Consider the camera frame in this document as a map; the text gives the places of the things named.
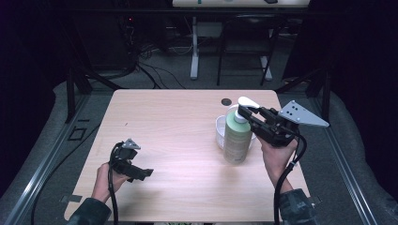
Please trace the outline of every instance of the desk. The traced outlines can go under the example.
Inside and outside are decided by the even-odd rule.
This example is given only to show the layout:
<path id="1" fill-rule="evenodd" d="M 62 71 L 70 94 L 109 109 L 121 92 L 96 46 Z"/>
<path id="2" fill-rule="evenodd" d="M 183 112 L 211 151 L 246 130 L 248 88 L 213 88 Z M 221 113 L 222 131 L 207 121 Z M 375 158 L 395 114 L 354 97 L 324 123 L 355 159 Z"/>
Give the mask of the desk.
<path id="1" fill-rule="evenodd" d="M 264 0 L 173 0 L 175 8 L 306 8 L 308 4 L 310 0 L 279 0 L 277 4 L 268 4 Z M 192 46 L 191 79 L 196 80 L 199 67 L 196 17 L 192 18 Z M 266 57 L 261 57 L 261 64 L 263 67 L 267 64 Z M 269 70 L 266 80 L 272 80 Z"/>
<path id="2" fill-rule="evenodd" d="M 116 143 L 132 138 L 142 148 L 133 165 L 154 172 L 116 193 L 121 221 L 272 221 L 274 188 L 259 141 L 238 166 L 224 160 L 216 143 L 216 118 L 228 109 L 222 99 L 236 104 L 241 96 L 280 109 L 273 91 L 115 91 L 73 195 L 83 196 L 81 202 L 90 197 L 98 166 Z M 309 195 L 299 165 L 289 180 Z M 79 205 L 70 202 L 65 219 Z"/>

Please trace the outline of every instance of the bottle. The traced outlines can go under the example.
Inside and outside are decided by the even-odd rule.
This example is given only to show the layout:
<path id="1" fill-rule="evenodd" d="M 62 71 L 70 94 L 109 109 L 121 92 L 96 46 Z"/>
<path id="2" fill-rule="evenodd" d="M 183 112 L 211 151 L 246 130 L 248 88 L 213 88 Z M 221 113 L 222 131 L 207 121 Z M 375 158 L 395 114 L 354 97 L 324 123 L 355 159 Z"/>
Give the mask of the bottle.
<path id="1" fill-rule="evenodd" d="M 249 122 L 237 109 L 225 117 L 223 156 L 231 164 L 239 164 L 246 159 L 253 133 Z"/>

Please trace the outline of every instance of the sleeve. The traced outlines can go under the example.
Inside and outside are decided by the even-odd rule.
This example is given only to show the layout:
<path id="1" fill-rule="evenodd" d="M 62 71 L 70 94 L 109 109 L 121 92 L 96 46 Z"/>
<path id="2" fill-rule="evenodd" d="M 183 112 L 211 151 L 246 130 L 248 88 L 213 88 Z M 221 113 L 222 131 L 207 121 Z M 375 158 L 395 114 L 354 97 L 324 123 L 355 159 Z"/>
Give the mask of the sleeve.
<path id="1" fill-rule="evenodd" d="M 102 225 L 108 220 L 110 215 L 111 209 L 105 203 L 96 199 L 87 198 L 72 214 L 68 225 Z"/>
<path id="2" fill-rule="evenodd" d="M 294 189 L 281 194 L 280 210 L 283 221 L 288 224 L 319 224 L 315 209 L 302 189 Z"/>

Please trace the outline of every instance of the white bottle cap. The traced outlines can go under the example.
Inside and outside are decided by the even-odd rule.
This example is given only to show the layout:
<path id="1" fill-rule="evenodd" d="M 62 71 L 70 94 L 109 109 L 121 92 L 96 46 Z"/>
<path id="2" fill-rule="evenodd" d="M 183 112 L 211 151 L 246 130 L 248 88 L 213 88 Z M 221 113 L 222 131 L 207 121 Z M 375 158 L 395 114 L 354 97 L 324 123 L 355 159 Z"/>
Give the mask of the white bottle cap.
<path id="1" fill-rule="evenodd" d="M 237 111 L 235 111 L 235 121 L 237 121 L 237 123 L 240 123 L 240 124 L 244 124 L 244 123 L 248 122 L 247 119 L 243 118 L 243 116 L 241 116 L 239 113 L 237 113 Z"/>

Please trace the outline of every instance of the light wood tabletop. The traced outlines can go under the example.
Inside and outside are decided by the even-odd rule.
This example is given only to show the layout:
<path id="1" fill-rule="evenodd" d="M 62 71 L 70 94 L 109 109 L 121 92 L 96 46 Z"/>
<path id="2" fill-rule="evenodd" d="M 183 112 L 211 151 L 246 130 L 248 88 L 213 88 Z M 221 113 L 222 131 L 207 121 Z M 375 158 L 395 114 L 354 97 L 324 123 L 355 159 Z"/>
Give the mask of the light wood tabletop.
<path id="1" fill-rule="evenodd" d="M 278 0 L 268 4 L 264 0 L 173 0 L 177 8 L 306 8 L 310 0 Z"/>
<path id="2" fill-rule="evenodd" d="M 237 166 L 225 161 L 216 143 L 216 118 L 229 108 L 222 99 L 237 104 L 241 96 L 281 108 L 268 90 L 115 91 L 73 192 L 82 200 L 69 203 L 65 219 L 91 196 L 97 168 L 115 144 L 132 138 L 141 146 L 132 164 L 154 172 L 116 193 L 120 221 L 272 221 L 274 187 L 259 141 Z M 309 196 L 299 165 L 288 178 Z M 112 209 L 111 200 L 107 205 Z"/>

